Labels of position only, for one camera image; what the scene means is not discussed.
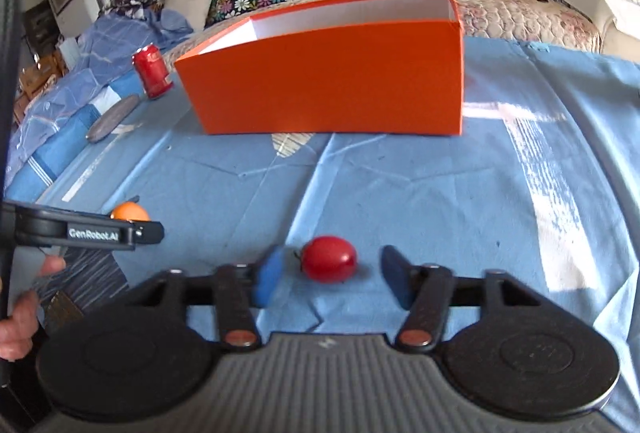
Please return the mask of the person's left hand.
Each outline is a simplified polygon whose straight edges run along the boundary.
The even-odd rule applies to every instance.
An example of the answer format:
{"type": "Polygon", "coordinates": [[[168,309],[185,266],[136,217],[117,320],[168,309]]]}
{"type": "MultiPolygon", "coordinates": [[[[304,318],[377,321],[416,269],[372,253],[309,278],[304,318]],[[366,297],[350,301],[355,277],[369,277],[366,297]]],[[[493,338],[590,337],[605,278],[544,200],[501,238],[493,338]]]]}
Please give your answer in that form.
{"type": "Polygon", "coordinates": [[[1,358],[5,361],[18,361],[32,349],[32,337],[38,330],[38,305],[37,294],[29,290],[17,299],[13,314],[1,320],[1,358]]]}

